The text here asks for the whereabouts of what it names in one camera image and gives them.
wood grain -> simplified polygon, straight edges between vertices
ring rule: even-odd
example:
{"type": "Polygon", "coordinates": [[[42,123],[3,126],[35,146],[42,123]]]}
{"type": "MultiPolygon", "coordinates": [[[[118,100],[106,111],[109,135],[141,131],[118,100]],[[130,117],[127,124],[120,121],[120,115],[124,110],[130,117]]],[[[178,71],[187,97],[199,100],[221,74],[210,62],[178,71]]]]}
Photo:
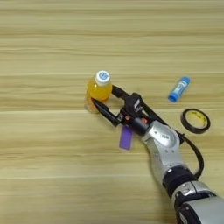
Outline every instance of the wood grain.
{"type": "Polygon", "coordinates": [[[224,197],[223,24],[223,1],[0,0],[0,222],[175,223],[138,137],[122,151],[121,127],[84,110],[100,69],[201,148],[201,180],[224,197]],[[185,74],[192,85],[170,104],[185,74]],[[181,126],[191,107],[211,118],[201,136],[181,126]]]}

roll of tape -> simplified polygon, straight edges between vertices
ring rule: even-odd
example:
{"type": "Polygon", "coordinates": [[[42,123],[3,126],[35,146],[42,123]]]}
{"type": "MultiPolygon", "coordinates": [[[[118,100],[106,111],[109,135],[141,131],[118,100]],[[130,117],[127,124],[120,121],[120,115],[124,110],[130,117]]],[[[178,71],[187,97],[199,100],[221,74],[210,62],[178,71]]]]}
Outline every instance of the roll of tape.
{"type": "Polygon", "coordinates": [[[196,108],[186,109],[181,115],[181,122],[186,129],[195,134],[202,134],[211,126],[209,117],[196,108]]]}

purple object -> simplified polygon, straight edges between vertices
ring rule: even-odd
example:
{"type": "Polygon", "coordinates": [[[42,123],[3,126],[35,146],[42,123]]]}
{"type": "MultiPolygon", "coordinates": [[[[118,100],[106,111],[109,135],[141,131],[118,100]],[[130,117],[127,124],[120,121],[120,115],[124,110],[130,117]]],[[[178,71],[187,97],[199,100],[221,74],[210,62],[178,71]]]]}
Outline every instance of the purple object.
{"type": "Polygon", "coordinates": [[[122,135],[120,140],[120,148],[130,150],[133,131],[127,126],[122,127],[122,135]]]}

white bottle cap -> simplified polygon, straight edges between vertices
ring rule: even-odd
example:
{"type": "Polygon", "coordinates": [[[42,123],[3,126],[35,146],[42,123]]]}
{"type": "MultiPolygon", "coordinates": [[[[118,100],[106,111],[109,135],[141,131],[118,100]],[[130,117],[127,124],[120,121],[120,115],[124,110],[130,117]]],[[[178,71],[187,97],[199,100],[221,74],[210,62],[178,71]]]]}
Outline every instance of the white bottle cap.
{"type": "Polygon", "coordinates": [[[107,84],[109,84],[109,80],[110,80],[110,75],[107,71],[101,70],[95,76],[95,82],[99,86],[106,86],[107,84]]]}

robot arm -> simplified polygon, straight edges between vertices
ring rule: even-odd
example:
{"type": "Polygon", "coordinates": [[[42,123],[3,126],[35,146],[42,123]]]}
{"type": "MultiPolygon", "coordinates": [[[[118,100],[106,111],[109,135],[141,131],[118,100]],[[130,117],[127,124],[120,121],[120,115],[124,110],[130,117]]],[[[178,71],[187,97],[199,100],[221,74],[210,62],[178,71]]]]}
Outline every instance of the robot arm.
{"type": "Polygon", "coordinates": [[[154,176],[171,198],[178,224],[223,224],[224,199],[198,181],[204,160],[196,146],[170,128],[144,103],[139,94],[128,95],[113,86],[113,95],[125,101],[118,115],[113,115],[103,103],[92,100],[113,125],[127,125],[142,137],[150,151],[154,176]],[[192,174],[179,152],[179,146],[184,141],[191,145],[199,160],[196,174],[192,174]]]}
{"type": "Polygon", "coordinates": [[[150,150],[154,175],[171,198],[178,223],[223,223],[224,199],[191,173],[179,153],[177,132],[155,121],[143,141],[150,150]]]}

